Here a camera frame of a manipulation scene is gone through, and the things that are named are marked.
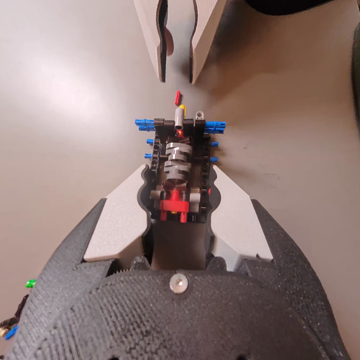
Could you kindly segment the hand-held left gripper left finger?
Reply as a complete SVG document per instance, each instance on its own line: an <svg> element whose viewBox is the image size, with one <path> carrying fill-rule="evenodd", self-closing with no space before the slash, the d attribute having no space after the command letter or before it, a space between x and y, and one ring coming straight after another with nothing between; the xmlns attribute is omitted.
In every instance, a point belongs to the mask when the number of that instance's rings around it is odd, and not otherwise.
<svg viewBox="0 0 360 360"><path fill-rule="evenodd" d="M148 214L138 201L149 167L141 165L106 196L83 259L86 262L115 259L132 262L144 253L142 236L148 229Z"/></svg>

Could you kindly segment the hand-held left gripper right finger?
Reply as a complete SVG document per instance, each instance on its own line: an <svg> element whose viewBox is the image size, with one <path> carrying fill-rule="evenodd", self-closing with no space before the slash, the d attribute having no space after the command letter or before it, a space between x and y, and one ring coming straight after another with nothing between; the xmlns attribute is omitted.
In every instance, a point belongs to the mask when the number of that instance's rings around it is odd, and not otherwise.
<svg viewBox="0 0 360 360"><path fill-rule="evenodd" d="M218 166L211 196L219 192L220 203L211 213L214 234L212 254L225 260L226 269L234 272L244 259L271 262L273 255L264 235L250 196Z"/></svg>

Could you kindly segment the black lego chassis assembly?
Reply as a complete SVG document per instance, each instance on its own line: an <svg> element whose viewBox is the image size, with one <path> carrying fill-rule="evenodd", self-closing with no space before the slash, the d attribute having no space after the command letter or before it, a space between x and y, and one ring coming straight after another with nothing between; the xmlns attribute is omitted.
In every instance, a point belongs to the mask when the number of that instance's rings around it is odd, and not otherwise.
<svg viewBox="0 0 360 360"><path fill-rule="evenodd" d="M186 118L177 107L173 120L136 119L135 125L139 131L154 133L147 140L152 152L145 154L150 167L146 171L148 189L142 192L151 219L206 223L212 208L210 169L218 162L211 156L211 149L218 147L211 135L223 134L226 122L207 121L201 111L195 119Z"/></svg>

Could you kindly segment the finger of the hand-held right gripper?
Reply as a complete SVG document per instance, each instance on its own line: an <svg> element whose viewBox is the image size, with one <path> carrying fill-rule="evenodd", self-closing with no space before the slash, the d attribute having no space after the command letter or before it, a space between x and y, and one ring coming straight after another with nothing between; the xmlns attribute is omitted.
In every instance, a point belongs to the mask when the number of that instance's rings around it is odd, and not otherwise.
<svg viewBox="0 0 360 360"><path fill-rule="evenodd" d="M166 79L167 43L165 39L165 20L167 0L134 0L137 16L145 39L146 47L158 79Z"/></svg>
<svg viewBox="0 0 360 360"><path fill-rule="evenodd" d="M195 84L209 54L225 0L194 0L195 25L190 39L190 83Z"/></svg>

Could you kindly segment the person's right hand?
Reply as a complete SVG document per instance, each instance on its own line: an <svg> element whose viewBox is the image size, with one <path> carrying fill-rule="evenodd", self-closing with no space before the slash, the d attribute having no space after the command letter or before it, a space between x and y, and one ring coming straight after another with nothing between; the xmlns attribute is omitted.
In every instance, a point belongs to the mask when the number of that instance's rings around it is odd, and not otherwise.
<svg viewBox="0 0 360 360"><path fill-rule="evenodd" d="M166 26L164 27L164 36L166 41L167 56L171 56L174 52L174 41L171 32Z"/></svg>

